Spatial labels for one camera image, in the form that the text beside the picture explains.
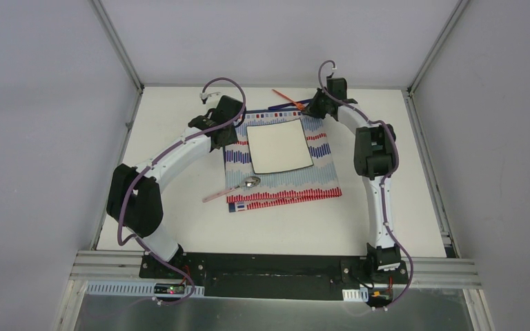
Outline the orange plastic fork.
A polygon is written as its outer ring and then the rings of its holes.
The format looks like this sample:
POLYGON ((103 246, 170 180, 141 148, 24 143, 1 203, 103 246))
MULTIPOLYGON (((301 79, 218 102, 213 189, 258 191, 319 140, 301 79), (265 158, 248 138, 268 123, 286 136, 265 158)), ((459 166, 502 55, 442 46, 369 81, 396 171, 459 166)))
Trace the orange plastic fork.
POLYGON ((278 95, 281 98, 287 100, 291 105, 295 106, 298 110, 303 110, 305 108, 305 105, 303 103, 291 99, 290 97, 286 96, 285 94, 281 93, 280 91, 278 91, 276 89, 272 89, 272 91, 276 95, 278 95))

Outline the white square plate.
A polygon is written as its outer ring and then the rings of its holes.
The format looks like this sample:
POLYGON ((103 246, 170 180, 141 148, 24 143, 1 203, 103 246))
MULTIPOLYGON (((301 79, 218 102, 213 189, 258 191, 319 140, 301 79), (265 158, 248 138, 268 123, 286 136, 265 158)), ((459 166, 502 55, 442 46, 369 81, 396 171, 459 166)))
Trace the white square plate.
POLYGON ((255 174, 290 172, 313 166, 299 119, 248 126, 248 149, 255 174))

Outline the patterned cloth napkin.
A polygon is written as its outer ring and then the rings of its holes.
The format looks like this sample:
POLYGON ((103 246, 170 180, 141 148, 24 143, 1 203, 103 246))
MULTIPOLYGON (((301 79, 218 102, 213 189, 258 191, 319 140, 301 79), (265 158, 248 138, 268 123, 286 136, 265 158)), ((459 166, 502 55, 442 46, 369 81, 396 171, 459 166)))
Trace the patterned cloth napkin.
POLYGON ((305 116, 296 108, 277 111, 253 110, 247 113, 243 124, 236 128, 238 142, 226 146, 223 151, 226 186, 231 187, 255 174, 247 138, 248 126, 270 125, 297 119, 301 121, 304 129, 313 165, 301 170, 259 174, 261 182, 256 188, 238 189, 227 195, 229 212, 342 196, 323 120, 305 116))

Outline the dark blue plastic knife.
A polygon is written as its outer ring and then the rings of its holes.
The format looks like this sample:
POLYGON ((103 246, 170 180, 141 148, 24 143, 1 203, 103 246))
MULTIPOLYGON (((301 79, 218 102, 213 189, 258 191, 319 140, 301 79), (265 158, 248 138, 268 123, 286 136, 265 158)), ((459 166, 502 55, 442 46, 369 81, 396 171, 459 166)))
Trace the dark blue plastic knife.
POLYGON ((306 106, 311 101, 312 101, 312 99, 304 99, 304 100, 300 100, 300 101, 291 101, 291 102, 288 102, 288 103, 282 103, 282 104, 275 105, 275 106, 269 106, 268 110, 281 110, 281 109, 284 109, 284 108, 299 108, 299 105, 306 106))

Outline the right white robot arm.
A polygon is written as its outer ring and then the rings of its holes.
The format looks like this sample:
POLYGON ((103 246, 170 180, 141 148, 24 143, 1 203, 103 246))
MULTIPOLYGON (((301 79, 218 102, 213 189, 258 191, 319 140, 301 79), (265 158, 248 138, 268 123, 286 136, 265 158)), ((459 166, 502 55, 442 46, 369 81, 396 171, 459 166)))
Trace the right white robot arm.
POLYGON ((347 97, 346 79, 332 76, 317 89, 304 114, 318 119, 330 116, 354 135, 353 166, 362 178, 369 212, 364 273, 370 281, 382 282, 402 262, 391 225, 391 175, 398 165, 393 128, 370 120, 357 101, 347 97))

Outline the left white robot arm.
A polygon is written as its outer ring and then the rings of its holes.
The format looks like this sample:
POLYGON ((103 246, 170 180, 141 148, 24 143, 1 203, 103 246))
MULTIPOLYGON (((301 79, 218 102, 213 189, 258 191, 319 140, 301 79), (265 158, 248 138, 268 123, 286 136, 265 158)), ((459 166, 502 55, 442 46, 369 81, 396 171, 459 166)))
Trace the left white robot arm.
POLYGON ((106 213, 127 229, 158 260, 156 269, 167 279, 183 269, 183 250, 163 225, 161 194, 167 185, 191 163, 215 149, 238 141, 235 122, 246 110, 245 100, 222 95, 204 115, 188 122, 187 128, 165 150, 139 163, 117 166, 112 174, 106 213))

